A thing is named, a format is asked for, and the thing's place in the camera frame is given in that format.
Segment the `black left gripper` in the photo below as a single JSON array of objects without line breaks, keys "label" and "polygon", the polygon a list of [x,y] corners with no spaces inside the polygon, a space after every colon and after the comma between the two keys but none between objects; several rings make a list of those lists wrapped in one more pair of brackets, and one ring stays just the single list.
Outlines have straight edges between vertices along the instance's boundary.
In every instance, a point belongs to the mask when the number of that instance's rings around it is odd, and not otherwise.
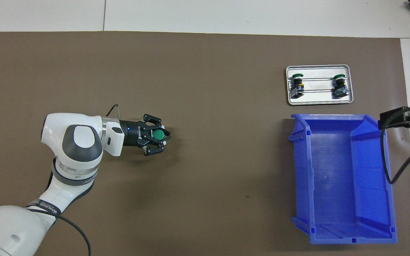
[{"label": "black left gripper", "polygon": [[[143,147],[144,156],[151,156],[164,152],[167,141],[171,139],[171,133],[162,124],[161,118],[145,114],[142,121],[119,120],[121,130],[124,134],[123,146]],[[158,142],[148,141],[144,145],[141,138],[141,128],[143,136],[151,138],[164,138]]]}]

